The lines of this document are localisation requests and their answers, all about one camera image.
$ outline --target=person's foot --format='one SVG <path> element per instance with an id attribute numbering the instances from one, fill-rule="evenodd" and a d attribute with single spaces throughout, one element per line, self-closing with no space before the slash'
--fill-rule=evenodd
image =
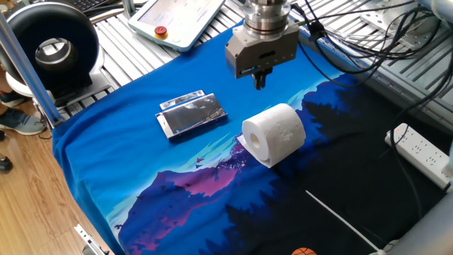
<path id="1" fill-rule="evenodd" d="M 2 104 L 8 107 L 14 107 L 24 102 L 25 98 L 15 91 L 11 93 L 5 93 L 0 91 L 0 101 Z"/>
<path id="2" fill-rule="evenodd" d="M 44 130 L 45 126 L 40 119 L 26 115 L 23 111 L 8 108 L 0 115 L 0 128 L 15 130 L 21 135 L 36 135 Z"/>

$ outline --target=black cable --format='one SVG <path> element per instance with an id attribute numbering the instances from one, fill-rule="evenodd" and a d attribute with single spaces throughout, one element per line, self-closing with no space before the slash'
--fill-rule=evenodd
<path id="1" fill-rule="evenodd" d="M 296 5 L 294 6 L 294 8 L 296 9 L 296 11 L 298 11 L 298 12 L 304 17 L 305 21 L 308 21 L 308 18 L 306 17 L 305 12 L 302 10 L 302 8 L 300 8 L 300 6 L 298 6 L 298 5 L 296 4 Z M 308 54 L 306 53 L 305 49 L 302 47 L 302 44 L 301 44 L 300 42 L 298 42 L 298 44 L 299 44 L 299 46 L 300 46 L 302 52 L 304 53 L 305 57 L 308 59 L 308 61 L 313 65 L 313 67 L 314 67 L 314 68 L 315 68 L 322 76 L 324 76 L 324 77 L 325 77 L 327 80 L 329 80 L 330 82 L 332 82 L 332 83 L 334 83 L 334 84 L 336 84 L 336 85 L 342 86 L 342 87 L 346 87 L 346 88 L 355 87 L 355 86 L 361 86 L 361 85 L 363 85 L 366 81 L 370 80 L 370 79 L 373 77 L 373 75 L 376 73 L 376 71 L 377 71 L 377 69 L 379 68 L 379 66 L 380 66 L 380 65 L 382 64 L 382 62 L 384 62 L 384 60 L 385 60 L 385 59 L 384 59 L 384 60 L 381 59 L 381 60 L 379 61 L 379 63 L 375 63 L 375 61 L 374 61 L 374 62 L 373 62 L 373 65 L 372 65 L 372 68 L 368 68 L 368 70 L 365 71 L 365 72 L 368 72 L 369 70 L 372 70 L 372 72 L 369 74 L 369 76 L 368 76 L 366 79 L 360 81 L 360 82 L 357 83 L 357 84 L 346 85 L 346 84 L 342 84 L 342 83 L 339 83 L 339 82 L 333 80 L 333 79 L 330 78 L 327 74 L 325 74 L 325 73 L 324 73 L 324 72 L 323 72 L 323 71 L 322 71 L 322 70 L 321 70 L 314 62 L 313 62 L 313 60 L 310 58 L 310 56 L 308 56 Z M 323 52 L 323 50 L 319 47 L 318 44 L 317 44 L 317 46 L 318 46 L 317 48 L 318 48 L 321 52 Z"/>
<path id="2" fill-rule="evenodd" d="M 319 51 L 319 53 L 321 54 L 321 56 L 323 56 L 327 62 L 329 62 L 329 64 L 331 64 L 333 67 L 335 67 L 336 69 L 346 73 L 346 74 L 362 74 L 362 73 L 365 73 L 365 72 L 368 72 L 372 69 L 374 69 L 375 67 L 380 67 L 382 65 L 382 63 L 384 63 L 384 61 L 387 59 L 386 58 L 386 54 L 388 54 L 389 52 L 391 52 L 397 45 L 397 42 L 404 36 L 404 34 L 406 34 L 407 30 L 410 28 L 410 26 L 412 25 L 412 22 L 415 22 L 414 20 L 412 20 L 408 25 L 404 26 L 403 27 L 403 24 L 406 22 L 406 19 L 414 14 L 416 16 L 417 14 L 417 10 L 418 8 L 415 8 L 413 9 L 412 11 L 409 11 L 408 13 L 405 14 L 405 16 L 403 17 L 399 27 L 398 27 L 398 30 L 397 32 L 395 33 L 395 36 L 390 44 L 390 46 L 386 47 L 384 49 L 384 55 L 379 57 L 379 60 L 377 62 L 374 62 L 372 65 L 370 65 L 369 67 L 367 68 L 364 68 L 364 69 L 361 69 L 360 71 L 353 71 L 353 70 L 347 70 L 347 69 L 344 69 L 342 67 L 340 67 L 339 65 L 337 65 L 334 61 L 332 61 L 328 56 L 327 54 L 321 49 L 321 47 L 319 46 L 318 42 L 317 41 L 314 41 L 314 44 L 316 46 L 316 49 Z"/>
<path id="3" fill-rule="evenodd" d="M 315 18 L 315 22 L 314 23 L 319 23 L 319 20 L 316 16 L 316 14 L 314 13 L 310 3 L 308 2 L 308 0 L 305 0 L 307 6 L 309 7 L 310 11 L 311 11 L 311 14 L 313 15 L 313 17 Z M 310 23 L 308 22 L 308 18 L 306 17 L 304 11 L 301 9 L 301 8 L 296 8 L 296 10 L 298 12 L 300 12 L 300 14 L 304 17 L 305 21 L 307 22 L 307 25 L 309 27 L 309 30 L 311 31 L 311 33 L 313 32 L 313 29 L 312 29 L 312 26 L 314 23 Z M 399 39 L 402 38 L 402 36 L 406 33 L 406 31 L 416 22 L 414 19 L 417 15 L 417 12 L 418 11 L 424 11 L 426 10 L 426 8 L 424 7 L 418 7 L 418 8 L 415 8 L 411 11 L 409 11 L 408 13 L 405 13 L 404 14 L 404 17 L 403 17 L 403 20 L 400 22 L 400 25 L 398 27 L 398 30 L 397 32 L 395 33 L 395 36 L 394 36 L 394 39 L 392 40 L 392 43 L 390 46 L 388 46 L 384 52 L 391 52 L 391 50 L 396 47 L 396 43 L 398 42 Z M 403 24 L 406 22 L 406 19 L 411 15 L 411 14 L 415 14 L 414 15 L 414 18 L 413 20 L 406 26 L 403 27 Z M 350 71 L 350 70 L 346 70 L 346 69 L 343 69 L 342 67 L 338 66 L 335 62 L 333 62 L 326 54 L 325 52 L 321 49 L 321 47 L 319 47 L 319 44 L 314 41 L 315 43 L 315 46 L 317 48 L 317 50 L 319 51 L 319 53 L 329 62 L 329 64 L 331 64 L 332 66 L 334 66 L 336 69 L 342 71 L 342 72 L 345 72 L 346 74 L 362 74 L 362 73 L 365 73 L 365 72 L 368 72 L 370 70 L 373 70 L 375 67 L 379 67 L 385 60 L 386 58 L 384 56 L 380 57 L 379 61 L 374 61 L 373 64 L 368 67 L 368 68 L 364 68 L 364 69 L 361 69 L 360 71 Z"/>
<path id="4" fill-rule="evenodd" d="M 317 18 L 316 14 L 314 13 L 313 9 L 311 8 L 309 2 L 307 0 L 305 0 L 307 6 L 309 7 L 310 11 L 312 12 L 312 15 L 315 19 L 315 23 L 319 23 L 319 19 Z M 350 72 L 348 70 L 345 70 L 341 67 L 339 67 L 337 64 L 333 63 L 329 58 L 328 56 L 325 54 L 325 52 L 323 52 L 323 50 L 321 49 L 321 47 L 319 46 L 319 44 L 317 43 L 317 40 L 318 38 L 315 38 L 315 46 L 316 48 L 319 50 L 320 54 L 326 58 L 326 60 L 332 64 L 332 66 L 334 66 L 335 68 L 339 69 L 340 71 L 342 72 L 345 72 L 345 73 L 351 73 L 351 74 L 360 74 L 360 73 L 364 73 L 364 72 L 367 72 L 367 71 L 370 71 L 372 70 L 372 73 L 370 76 L 368 76 L 364 81 L 360 82 L 359 84 L 363 84 L 366 80 L 370 79 L 373 75 L 373 73 L 375 73 L 377 71 L 377 68 L 382 64 L 382 62 L 384 62 L 385 60 L 388 59 L 389 55 L 392 54 L 392 50 L 397 46 L 397 43 L 398 41 L 408 32 L 408 29 L 415 23 L 417 22 L 417 20 L 420 20 L 420 18 L 427 18 L 429 16 L 431 16 L 432 14 L 428 14 L 428 15 L 424 15 L 423 17 L 420 17 L 420 18 L 417 18 L 417 15 L 419 12 L 424 12 L 426 11 L 426 8 L 423 8 L 423 7 L 417 7 L 417 8 L 414 8 L 413 10 L 409 11 L 409 12 L 406 12 L 398 26 L 398 29 L 396 30 L 396 33 L 394 35 L 394 38 L 393 40 L 391 41 L 391 44 L 387 47 L 384 48 L 384 45 L 385 43 L 383 43 L 383 48 L 379 51 L 379 52 L 369 52 L 369 53 L 376 53 L 376 58 L 379 57 L 379 61 L 378 62 L 374 62 L 370 67 L 368 68 L 365 68 L 365 69 L 362 69 L 361 71 L 353 71 L 353 72 Z M 306 21 L 306 24 L 308 25 L 309 27 L 309 30 L 312 34 L 312 28 L 310 28 L 310 26 L 312 26 L 312 24 L 310 24 L 308 18 L 306 17 L 305 13 L 303 11 L 300 11 L 301 15 L 304 17 L 305 21 Z M 406 20 L 411 16 L 413 15 L 411 21 L 409 22 L 408 25 L 404 25 L 404 23 L 406 22 Z M 316 24 L 316 27 L 319 28 L 319 27 L 322 27 L 322 25 L 319 25 L 319 24 Z M 427 45 L 428 43 L 430 43 L 434 36 L 435 36 L 435 33 L 432 34 L 430 40 L 425 43 L 425 45 Z M 326 74 L 324 74 L 314 63 L 313 61 L 309 58 L 308 54 L 305 52 L 304 48 L 302 47 L 302 44 L 299 42 L 299 46 L 300 48 L 302 49 L 302 52 L 305 54 L 305 56 L 307 57 L 307 59 L 310 61 L 310 63 L 313 64 L 313 66 L 323 75 L 325 76 L 329 81 L 333 82 L 334 84 L 337 84 L 337 85 L 341 85 L 341 86 L 345 86 L 344 84 L 338 84 L 336 81 L 332 80 L 330 77 L 328 77 Z M 406 57 L 409 56 L 409 55 L 414 55 L 415 53 L 414 52 L 406 52 Z M 441 94 L 443 91 L 445 91 L 448 87 L 448 83 L 452 80 L 452 77 L 453 77 L 453 51 L 452 51 L 452 56 L 451 56 L 451 60 L 450 60 L 450 64 L 448 66 L 448 70 L 447 70 L 447 73 L 445 74 L 445 76 L 442 78 L 442 81 L 440 82 L 440 84 L 430 93 L 428 94 L 425 98 L 422 98 L 420 99 L 419 101 L 417 101 L 416 103 L 414 103 L 413 105 L 407 107 L 406 109 L 402 110 L 395 118 L 394 120 L 394 123 L 393 125 L 391 126 L 391 129 L 390 129 L 390 140 L 391 140 L 391 149 L 394 151 L 394 154 L 396 156 L 396 160 L 398 162 L 398 165 L 400 166 L 402 172 L 404 173 L 406 179 L 408 180 L 411 188 L 412 188 L 412 191 L 413 191 L 413 195 L 414 195 L 414 198 L 415 198 L 415 202 L 416 202 L 416 205 L 417 205 L 417 209 L 418 209 L 418 217 L 421 219 L 422 217 L 422 214 L 423 214 L 423 211 L 422 211 L 422 205 L 421 205 L 421 201 L 420 201 L 420 197 L 418 195 L 418 192 L 417 192 L 417 188 L 415 187 L 415 184 L 411 178 L 411 176 L 408 174 L 408 172 L 406 171 L 406 169 L 404 168 L 403 164 L 401 163 L 401 160 L 399 158 L 399 154 L 398 154 L 398 150 L 396 149 L 396 143 L 395 143 L 395 139 L 394 139 L 394 130 L 395 128 L 397 127 L 398 125 L 398 122 L 399 120 L 401 119 L 402 116 L 404 116 L 405 114 L 407 113 L 410 113 L 411 110 L 415 109 L 415 108 L 419 108 L 419 110 L 422 110 L 424 107 L 426 107 L 427 104 L 429 104 L 429 102 L 431 102 L 432 100 L 434 100 L 439 94 Z"/>
<path id="5" fill-rule="evenodd" d="M 369 12 L 369 11 L 383 11 L 383 10 L 387 10 L 387 9 L 393 9 L 393 8 L 398 8 L 398 7 L 401 7 L 401 6 L 406 6 L 408 4 L 413 4 L 413 3 L 415 3 L 415 1 L 409 1 L 409 2 L 406 2 L 406 3 L 403 3 L 403 4 L 396 4 L 396 5 L 393 5 L 393 6 L 387 6 L 387 7 L 381 7 L 381 8 L 372 8 L 372 9 L 359 10 L 359 11 L 348 11 L 348 12 L 345 12 L 345 13 L 337 13 L 337 14 L 331 14 L 331 15 L 322 16 L 322 17 L 319 17 L 318 19 L 320 20 L 320 19 L 325 19 L 325 18 L 346 16 L 346 15 L 350 15 L 350 14 L 364 13 L 364 12 Z"/>
<path id="6" fill-rule="evenodd" d="M 398 18 L 400 18 L 401 16 L 395 18 L 390 24 L 389 24 L 389 27 L 387 28 L 386 32 L 385 32 L 385 35 L 384 35 L 384 38 L 387 37 L 388 35 L 388 32 L 389 32 L 389 28 L 391 26 L 391 24 L 396 21 Z M 404 60 L 404 59 L 407 59 L 409 57 L 412 57 L 414 56 L 415 54 L 419 53 L 421 50 L 424 50 L 435 38 L 435 36 L 437 35 L 437 32 L 440 30 L 440 27 L 442 25 L 442 21 L 439 20 L 437 22 L 437 25 L 434 29 L 434 31 L 431 33 L 430 37 L 425 41 L 425 43 L 420 47 L 418 48 L 417 50 L 409 50 L 407 52 L 389 52 L 387 55 L 386 55 L 386 60 Z M 371 50 L 369 48 L 366 48 L 366 47 L 363 47 L 363 46 L 360 46 L 360 45 L 356 45 L 354 43 L 351 43 L 351 42 L 348 42 L 347 40 L 343 40 L 341 38 L 338 38 L 336 35 L 334 35 L 334 38 L 341 41 L 342 43 L 346 44 L 347 46 L 351 47 L 352 49 L 354 50 L 357 50 L 358 52 L 361 52 L 364 56 L 356 56 L 356 55 L 350 55 L 351 57 L 354 57 L 354 58 L 357 58 L 357 59 L 364 59 L 364 58 L 369 58 L 369 57 L 377 57 L 377 56 L 380 56 L 380 55 L 383 55 L 383 49 L 381 48 L 380 51 L 376 51 L 376 50 Z M 335 42 L 333 42 L 330 38 L 330 36 L 328 37 L 329 41 L 331 42 L 331 44 L 337 48 L 338 50 L 340 51 L 344 51 L 340 46 L 338 46 Z"/>
<path id="7" fill-rule="evenodd" d="M 144 4 L 134 4 L 135 8 L 141 8 Z M 96 7 L 96 8 L 91 8 L 89 10 L 84 11 L 85 16 L 94 16 L 98 15 L 101 12 L 106 12 L 106 11 L 111 11 L 115 9 L 122 9 L 123 5 L 122 4 L 115 4 L 115 5 L 109 5 L 109 6 L 101 6 L 101 7 Z"/>
<path id="8" fill-rule="evenodd" d="M 406 171 L 406 169 L 404 168 L 403 164 L 401 163 L 400 155 L 398 153 L 398 150 L 396 149 L 395 128 L 398 126 L 398 123 L 399 123 L 400 119 L 405 114 L 408 114 L 411 110 L 413 110 L 414 108 L 417 108 L 418 106 L 421 106 L 421 105 L 426 106 L 429 102 L 433 101 L 436 98 L 436 96 L 439 94 L 439 92 L 444 91 L 447 88 L 447 86 L 448 86 L 448 82 L 452 80 L 452 75 L 453 75 L 453 51 L 452 51 L 452 56 L 451 56 L 451 60 L 450 60 L 449 66 L 448 66 L 447 73 L 443 77 L 443 79 L 440 82 L 440 84 L 430 94 L 428 94 L 425 98 L 420 99 L 419 101 L 415 102 L 411 106 L 409 106 L 406 109 L 402 110 L 396 116 L 396 118 L 394 120 L 394 123 L 393 123 L 393 125 L 391 126 L 391 129 L 390 129 L 391 148 L 394 151 L 396 160 L 397 160 L 399 166 L 401 167 L 401 170 L 403 171 L 404 175 L 408 179 L 408 182 L 411 185 L 411 188 L 413 190 L 413 193 L 414 193 L 414 196 L 415 196 L 415 200 L 417 202 L 419 219 L 421 219 L 422 216 L 423 216 L 423 214 L 422 214 L 422 205 L 421 205 L 421 202 L 420 202 L 420 197 L 418 196 L 417 188 L 415 187 L 415 184 L 413 183 L 412 178 L 409 176 L 408 172 Z"/>

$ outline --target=white cable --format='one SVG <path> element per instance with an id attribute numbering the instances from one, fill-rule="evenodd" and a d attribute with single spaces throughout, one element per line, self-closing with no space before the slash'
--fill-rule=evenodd
<path id="1" fill-rule="evenodd" d="M 443 17 L 439 14 L 439 9 L 437 6 L 437 0 L 431 0 L 431 9 L 434 15 L 436 15 L 441 21 L 445 21 Z"/>
<path id="2" fill-rule="evenodd" d="M 359 237 L 361 237 L 366 243 L 368 243 L 373 249 L 375 249 L 378 254 L 385 254 L 385 251 L 377 248 L 376 245 L 374 245 L 368 238 L 366 238 L 362 233 L 360 233 L 357 229 L 355 229 L 349 222 L 347 222 L 345 219 L 343 219 L 340 215 L 338 215 L 336 212 L 334 212 L 332 209 L 330 209 L 326 204 L 322 203 L 318 198 L 316 198 L 313 194 L 311 194 L 309 191 L 305 191 L 307 194 L 309 194 L 316 202 L 318 202 L 320 205 L 322 205 L 327 211 L 329 211 L 331 214 L 335 215 L 339 220 L 341 220 L 343 223 L 345 223 L 346 226 L 348 226 L 352 231 L 355 232 Z"/>

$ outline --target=white power strip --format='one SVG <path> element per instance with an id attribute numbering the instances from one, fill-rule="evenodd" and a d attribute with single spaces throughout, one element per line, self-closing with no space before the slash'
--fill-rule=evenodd
<path id="1" fill-rule="evenodd" d="M 447 187 L 453 174 L 452 169 L 449 167 L 448 155 L 405 123 L 395 129 L 394 139 L 395 143 L 401 139 L 396 144 L 396 149 L 401 156 L 422 171 L 440 188 Z M 390 132 L 387 132 L 385 142 L 390 145 Z"/>

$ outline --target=white toilet paper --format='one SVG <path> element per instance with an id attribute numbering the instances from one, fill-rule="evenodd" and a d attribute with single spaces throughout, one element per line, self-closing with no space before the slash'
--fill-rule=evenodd
<path id="1" fill-rule="evenodd" d="M 305 130 L 296 111 L 281 103 L 243 121 L 238 140 L 270 168 L 304 144 Z"/>

